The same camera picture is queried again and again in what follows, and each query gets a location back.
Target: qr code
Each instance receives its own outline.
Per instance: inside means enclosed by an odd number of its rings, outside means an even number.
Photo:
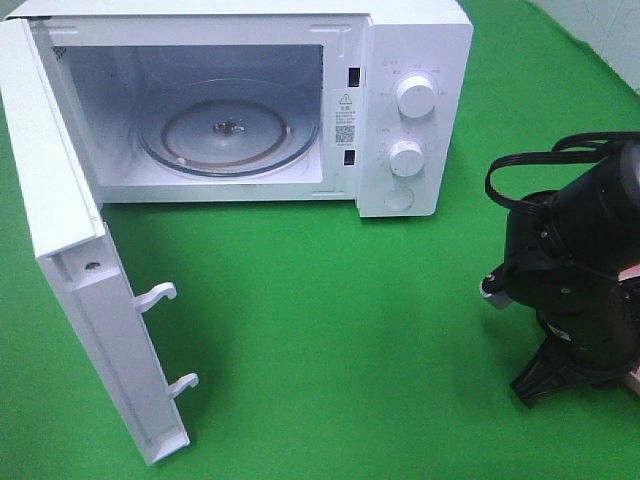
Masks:
[[[339,125],[336,127],[336,143],[353,143],[356,135],[354,125]]]

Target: white knob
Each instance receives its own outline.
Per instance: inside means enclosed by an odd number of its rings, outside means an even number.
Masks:
[[[389,152],[389,166],[394,175],[411,177],[424,167],[424,154],[420,145],[412,141],[398,142]]]
[[[409,118],[424,117],[435,105],[433,82],[422,75],[405,78],[396,89],[400,112]]]

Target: green cloth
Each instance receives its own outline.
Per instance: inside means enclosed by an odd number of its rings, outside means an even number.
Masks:
[[[542,332],[532,310],[494,310],[478,291],[504,246],[490,162],[637,129],[640,99],[526,3],[463,4],[475,36],[434,216],[362,220],[353,202],[105,207],[134,291],[178,288],[145,314],[168,380],[200,376],[177,400],[192,445],[153,467],[34,261],[2,122],[0,478],[640,477],[638,398],[584,387],[523,407],[509,382]],[[496,183],[523,195],[585,168]]]

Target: open door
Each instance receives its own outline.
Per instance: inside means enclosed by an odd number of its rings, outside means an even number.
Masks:
[[[189,444],[136,297],[80,167],[29,22],[0,23],[0,89],[36,259],[147,463]]]

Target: white microwave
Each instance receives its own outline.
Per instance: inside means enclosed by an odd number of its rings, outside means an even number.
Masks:
[[[0,89],[38,263],[147,463],[189,444],[99,206],[434,212],[473,27],[454,0],[28,0]]]

